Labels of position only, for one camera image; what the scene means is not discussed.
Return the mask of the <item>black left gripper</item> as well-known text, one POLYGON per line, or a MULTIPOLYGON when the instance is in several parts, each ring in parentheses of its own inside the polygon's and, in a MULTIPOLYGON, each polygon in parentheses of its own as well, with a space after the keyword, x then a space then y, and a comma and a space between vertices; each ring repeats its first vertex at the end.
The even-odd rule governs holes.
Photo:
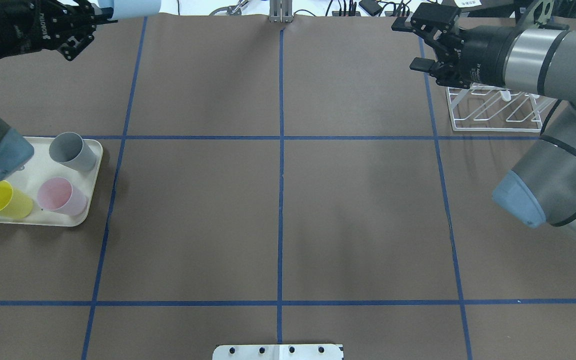
POLYGON ((0 59, 50 50, 73 61, 98 27, 114 23, 88 0, 0 0, 0 59))

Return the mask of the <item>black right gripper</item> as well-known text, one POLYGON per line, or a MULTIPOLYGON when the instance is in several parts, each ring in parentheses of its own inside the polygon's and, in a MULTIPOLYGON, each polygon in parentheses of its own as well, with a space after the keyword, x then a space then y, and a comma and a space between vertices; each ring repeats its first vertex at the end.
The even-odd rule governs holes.
POLYGON ((503 88, 505 64, 519 31, 509 26, 458 25, 461 9, 422 3, 407 17, 396 17, 394 32, 415 34, 434 50, 436 59, 414 58, 412 71, 426 73, 442 87, 469 89, 472 84, 503 88))

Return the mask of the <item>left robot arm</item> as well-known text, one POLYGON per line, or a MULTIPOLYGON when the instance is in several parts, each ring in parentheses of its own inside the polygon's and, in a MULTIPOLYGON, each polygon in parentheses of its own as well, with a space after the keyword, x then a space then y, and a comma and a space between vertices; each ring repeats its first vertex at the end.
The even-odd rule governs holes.
MULTIPOLYGON (((0 0, 0 60, 48 50, 72 61, 116 14, 112 0, 0 0)), ((0 117, 0 181, 34 153, 34 146, 0 117)))

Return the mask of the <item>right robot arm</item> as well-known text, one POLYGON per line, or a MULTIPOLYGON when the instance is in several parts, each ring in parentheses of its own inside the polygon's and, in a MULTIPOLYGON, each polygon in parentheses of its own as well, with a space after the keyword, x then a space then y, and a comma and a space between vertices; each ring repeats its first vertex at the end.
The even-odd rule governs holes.
POLYGON ((526 226, 576 233, 576 30, 550 23, 553 1, 535 0, 514 27, 458 25, 461 9, 419 4, 391 29, 419 36, 435 59, 416 57, 413 71, 438 85, 489 85, 566 103, 544 121, 538 140, 493 191, 493 200, 526 226))

